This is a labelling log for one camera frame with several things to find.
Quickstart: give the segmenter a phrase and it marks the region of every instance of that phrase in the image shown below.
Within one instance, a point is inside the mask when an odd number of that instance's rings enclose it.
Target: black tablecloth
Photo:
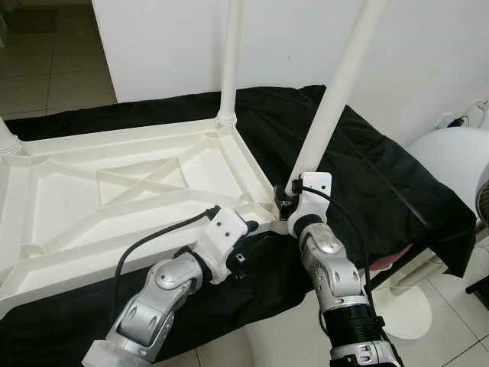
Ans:
[[[272,184],[285,184],[324,86],[238,91],[238,130]],[[218,93],[122,103],[7,122],[20,139],[207,119],[219,107]],[[352,213],[364,235],[370,261],[409,244],[429,246],[461,276],[474,244],[475,217],[398,144],[345,108],[320,171],[333,176],[332,195]],[[329,225],[361,266],[358,243],[334,206]],[[241,281],[232,276],[206,285],[178,311],[158,360],[174,356],[299,304],[311,289],[295,240],[264,233],[246,240]],[[144,283],[147,269],[122,277],[122,299]],[[93,339],[108,329],[111,281],[16,307],[0,321],[0,365],[78,365]]]

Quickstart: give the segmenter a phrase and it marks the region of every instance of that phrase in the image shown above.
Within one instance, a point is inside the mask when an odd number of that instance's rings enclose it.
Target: tiled floor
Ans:
[[[19,119],[116,103],[92,11],[61,8],[57,32],[11,34],[0,48],[0,115]],[[423,254],[414,267],[429,257]],[[489,311],[465,287],[489,273],[489,253],[476,248],[464,279],[441,273],[420,287],[432,308],[421,339],[393,338],[406,367],[489,367]],[[319,367],[330,344],[309,293],[298,307],[236,330],[157,364],[160,367]]]
[[[93,11],[61,7],[57,31],[9,34],[0,48],[0,116],[20,119],[116,103]]]

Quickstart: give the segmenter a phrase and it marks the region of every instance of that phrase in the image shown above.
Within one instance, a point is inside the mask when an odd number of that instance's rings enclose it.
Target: black cable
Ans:
[[[182,222],[173,224],[172,226],[169,226],[167,228],[160,229],[159,231],[152,233],[150,235],[147,235],[143,239],[140,239],[137,241],[135,244],[131,245],[125,252],[122,254],[120,257],[117,267],[115,268],[115,273],[114,273],[114,282],[112,283],[112,303],[111,303],[111,317],[110,321],[111,324],[115,322],[115,315],[117,311],[117,303],[118,303],[118,293],[119,293],[119,281],[121,278],[121,270],[122,266],[124,265],[125,259],[133,252],[136,248],[139,246],[143,245],[144,243],[155,239],[157,237],[160,237],[161,235],[167,234],[168,232],[174,231],[175,229],[182,228],[184,226],[188,226],[191,223],[194,223],[203,217],[207,216],[209,219],[212,219],[216,213],[219,211],[218,206],[214,206],[213,208],[206,209],[200,214],[193,216],[192,218],[188,218],[187,220],[184,220]]]
[[[307,192],[310,192],[310,193],[314,193],[316,195],[319,195],[320,197],[323,197],[324,199],[328,200],[330,203],[333,203],[336,205],[336,207],[338,209],[340,209],[340,211],[343,213],[343,216],[350,222],[350,226],[353,228],[353,230],[355,231],[355,235],[358,237],[358,241],[360,242],[360,247],[361,247],[361,253],[362,253],[362,262],[364,263],[364,270],[365,270],[365,295],[367,296],[367,299],[368,299],[368,302],[369,302],[369,307],[370,307],[370,310],[371,310],[371,314],[372,314],[372,317],[377,321],[379,320],[379,318],[377,317],[377,314],[375,312],[375,306],[374,306],[374,298],[372,297],[372,288],[371,288],[371,279],[370,279],[370,272],[369,272],[369,262],[368,262],[368,253],[367,253],[367,248],[365,247],[365,243],[363,241],[363,237],[361,236],[361,232],[360,232],[360,229],[357,227],[357,225],[355,224],[355,222],[353,221],[352,217],[350,216],[350,214],[348,213],[348,210],[343,206],[343,204],[341,204],[339,201],[331,198],[327,193],[323,193],[319,190],[315,190],[311,187],[305,187],[305,186],[302,186],[302,190],[303,191],[307,191]],[[326,333],[326,330],[325,330],[325,327],[323,326],[322,324],[322,315],[321,315],[321,312],[319,312],[319,324],[321,325],[321,329],[322,331],[324,331]],[[381,335],[382,337],[387,341],[389,342],[392,350],[393,350],[393,353],[394,355],[396,356],[397,358],[397,361],[402,365],[404,366],[403,364],[403,361],[402,359],[400,358],[399,356],[399,353],[397,352],[397,349],[396,347],[394,346],[394,344],[389,340],[389,337],[387,336],[387,334],[385,333],[384,329],[382,327],[380,327],[380,330],[381,330]]]

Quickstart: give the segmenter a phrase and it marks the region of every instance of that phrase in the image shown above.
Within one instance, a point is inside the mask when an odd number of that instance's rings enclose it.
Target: black fabric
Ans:
[[[272,184],[287,182],[324,90],[309,86],[238,91],[238,130]],[[218,93],[203,93],[7,123],[27,141],[207,119],[218,106]],[[319,170],[332,173],[332,196],[349,209],[363,232],[370,262],[414,243],[416,249],[429,246],[435,251],[451,274],[463,275],[474,244],[474,214],[349,107]],[[329,207],[328,221],[345,243],[348,257],[361,266],[355,234],[334,206]],[[178,311],[158,360],[294,307],[311,289],[295,240],[267,233],[245,244],[248,276],[207,285],[191,296]],[[144,269],[124,275],[121,300],[140,289],[144,277]],[[0,321],[0,365],[78,365],[91,341],[108,329],[109,295],[110,281],[102,281],[16,307]]]

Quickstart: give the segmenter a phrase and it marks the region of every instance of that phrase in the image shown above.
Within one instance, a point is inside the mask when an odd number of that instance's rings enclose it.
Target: pink object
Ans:
[[[383,258],[379,258],[372,265],[370,265],[370,270],[372,271],[384,271],[388,270],[392,267],[392,264],[399,260],[410,248],[412,245],[407,246],[401,252],[398,252],[394,255],[385,256]]]

